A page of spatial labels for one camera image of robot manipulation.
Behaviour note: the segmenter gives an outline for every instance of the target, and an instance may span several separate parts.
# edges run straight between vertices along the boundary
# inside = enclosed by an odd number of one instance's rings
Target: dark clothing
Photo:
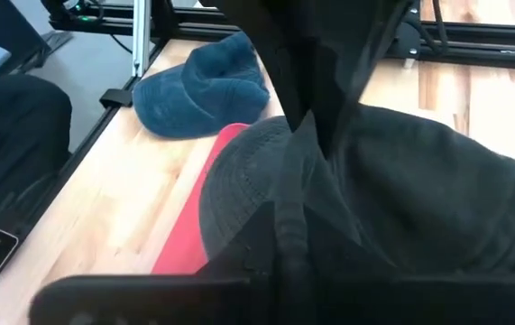
[[[0,206],[67,161],[70,115],[69,97],[50,82],[0,78]]]

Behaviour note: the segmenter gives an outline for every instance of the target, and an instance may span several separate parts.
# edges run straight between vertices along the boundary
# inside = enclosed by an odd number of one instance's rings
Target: light wood tabletop
[[[445,7],[448,21],[485,21],[494,13],[500,19],[515,18],[506,11],[513,3],[509,0],[451,2],[470,4],[471,10]],[[430,15],[426,7],[424,15]],[[182,63],[200,45],[170,41],[148,75]],[[362,101],[434,118],[515,158],[515,70],[402,65],[398,60],[381,62]],[[268,84],[271,102],[265,115],[280,115]],[[148,274],[214,141],[213,136],[187,141],[155,137],[132,108],[120,109],[0,274],[0,325],[27,324],[34,294],[62,277]]]

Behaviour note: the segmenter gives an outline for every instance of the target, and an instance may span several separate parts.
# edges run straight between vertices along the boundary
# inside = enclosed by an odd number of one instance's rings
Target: red cloth
[[[213,144],[203,171],[199,174],[189,198],[170,232],[152,274],[194,274],[207,262],[199,229],[199,199],[201,189],[213,161],[221,150],[248,125],[236,123],[226,126]]]

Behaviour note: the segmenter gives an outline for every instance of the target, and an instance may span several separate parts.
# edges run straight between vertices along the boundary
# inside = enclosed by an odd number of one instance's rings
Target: wooden surface
[[[171,41],[149,74],[200,44]],[[515,157],[515,70],[384,61],[363,102],[435,118]],[[272,92],[267,115],[279,114]],[[121,109],[0,274],[0,325],[26,324],[33,295],[64,276],[149,273],[214,140],[160,139]]]

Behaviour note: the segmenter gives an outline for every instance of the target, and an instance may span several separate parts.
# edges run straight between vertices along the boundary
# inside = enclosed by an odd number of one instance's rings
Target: floor
[[[51,31],[48,13],[39,0],[12,0],[34,29]],[[173,0],[175,6],[192,7],[197,0]],[[108,0],[132,4],[131,0]],[[131,37],[119,37],[131,48]],[[44,67],[32,75],[47,79],[69,94],[73,105],[70,147],[74,151],[103,114],[98,100],[108,88],[120,88],[131,76],[131,54],[109,35],[75,32],[73,39],[52,54]]]

